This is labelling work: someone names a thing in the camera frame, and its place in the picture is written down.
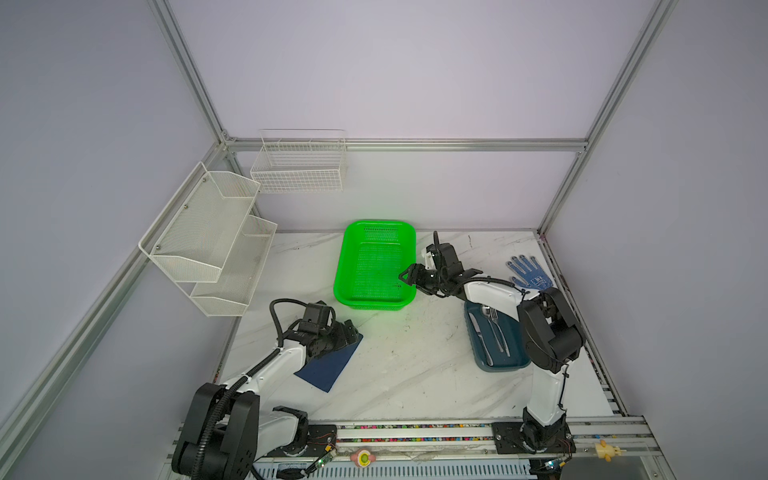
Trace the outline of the dark blue paper napkin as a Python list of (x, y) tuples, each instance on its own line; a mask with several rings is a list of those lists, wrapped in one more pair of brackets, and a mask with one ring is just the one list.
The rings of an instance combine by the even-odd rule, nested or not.
[(338, 351), (330, 352), (321, 358), (308, 361), (294, 375), (320, 391), (329, 393), (363, 339), (364, 336), (359, 334), (355, 343)]

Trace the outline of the silver metal fork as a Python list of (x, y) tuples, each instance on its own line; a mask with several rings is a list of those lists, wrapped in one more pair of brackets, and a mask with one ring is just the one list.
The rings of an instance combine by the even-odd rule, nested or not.
[(499, 323), (498, 312), (486, 305), (481, 306), (481, 311), (486, 320), (489, 322), (499, 351), (504, 353), (507, 357), (510, 357), (509, 346)]

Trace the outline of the green plastic perforated basket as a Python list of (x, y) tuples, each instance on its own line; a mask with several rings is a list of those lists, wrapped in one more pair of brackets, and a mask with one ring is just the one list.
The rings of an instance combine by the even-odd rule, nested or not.
[(417, 235), (402, 221), (361, 220), (344, 231), (334, 280), (336, 300), (353, 309), (397, 311), (416, 289), (399, 275), (416, 262)]

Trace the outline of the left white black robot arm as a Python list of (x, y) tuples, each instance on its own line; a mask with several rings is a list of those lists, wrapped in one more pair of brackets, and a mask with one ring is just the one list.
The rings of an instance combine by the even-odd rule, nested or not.
[(288, 406), (266, 409), (262, 399), (297, 376), (330, 391), (363, 339), (352, 321), (330, 332), (295, 329), (256, 366), (223, 384), (205, 383), (193, 395), (171, 469), (191, 479), (243, 479), (252, 464), (275, 451), (297, 456), (310, 447), (308, 414)]

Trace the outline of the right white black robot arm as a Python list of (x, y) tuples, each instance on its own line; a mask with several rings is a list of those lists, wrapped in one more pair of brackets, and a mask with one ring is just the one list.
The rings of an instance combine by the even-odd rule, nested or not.
[(510, 280), (466, 269), (454, 247), (433, 239), (423, 264), (414, 263), (399, 280), (439, 298), (455, 297), (505, 314), (520, 325), (522, 347), (534, 365), (531, 396), (523, 408), (521, 448), (543, 453), (566, 438), (563, 403), (570, 365), (585, 344), (580, 320), (565, 295), (533, 256), (511, 257)]

